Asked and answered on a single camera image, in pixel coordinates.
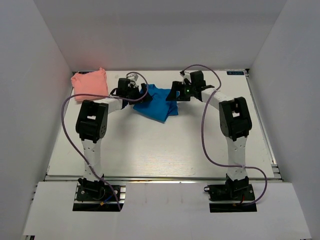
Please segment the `blue t-shirt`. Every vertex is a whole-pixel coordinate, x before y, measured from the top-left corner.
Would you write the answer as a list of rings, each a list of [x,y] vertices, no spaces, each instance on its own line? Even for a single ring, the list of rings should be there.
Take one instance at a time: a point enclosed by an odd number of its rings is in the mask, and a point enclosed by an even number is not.
[[[169,116],[178,116],[176,101],[166,101],[170,89],[158,88],[155,84],[148,86],[152,101],[135,104],[133,109],[145,117],[164,123]]]

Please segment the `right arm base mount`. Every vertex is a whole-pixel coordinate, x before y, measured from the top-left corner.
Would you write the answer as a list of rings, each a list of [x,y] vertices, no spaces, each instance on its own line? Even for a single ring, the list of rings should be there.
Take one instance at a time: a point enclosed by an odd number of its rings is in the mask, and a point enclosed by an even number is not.
[[[203,188],[209,196],[211,213],[253,213],[257,211],[253,186],[246,176],[241,180],[226,178],[224,184],[210,184]]]

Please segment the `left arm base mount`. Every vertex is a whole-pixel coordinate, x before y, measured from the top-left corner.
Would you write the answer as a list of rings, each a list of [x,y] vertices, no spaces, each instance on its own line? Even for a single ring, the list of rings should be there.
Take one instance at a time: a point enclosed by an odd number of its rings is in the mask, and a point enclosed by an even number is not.
[[[125,187],[108,186],[101,180],[79,178],[72,210],[74,212],[119,212],[124,205]]]

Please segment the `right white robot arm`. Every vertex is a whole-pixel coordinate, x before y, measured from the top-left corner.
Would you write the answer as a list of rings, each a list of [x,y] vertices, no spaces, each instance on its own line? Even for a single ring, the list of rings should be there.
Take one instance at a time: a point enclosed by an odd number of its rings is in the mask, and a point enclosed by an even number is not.
[[[226,195],[236,200],[244,193],[249,185],[246,170],[245,147],[249,132],[252,129],[252,120],[247,101],[244,97],[230,97],[222,92],[221,79],[218,78],[218,87],[207,85],[202,71],[180,72],[182,81],[173,81],[167,101],[189,102],[192,97],[205,103],[201,118],[201,144],[204,155],[214,165],[227,168]],[[210,159],[204,137],[204,124],[208,107],[218,110],[219,127],[227,142],[228,163],[217,163]]]

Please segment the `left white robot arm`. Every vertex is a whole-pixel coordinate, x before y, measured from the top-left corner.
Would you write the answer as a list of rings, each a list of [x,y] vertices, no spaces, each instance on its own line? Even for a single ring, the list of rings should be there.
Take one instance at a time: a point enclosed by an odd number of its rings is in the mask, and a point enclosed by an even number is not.
[[[107,132],[108,114],[122,110],[127,105],[150,102],[153,98],[147,93],[147,85],[137,85],[138,75],[129,74],[118,80],[111,98],[98,103],[84,100],[81,104],[75,130],[83,146],[85,162],[83,177],[88,181],[99,181],[104,177],[101,164],[101,143]]]

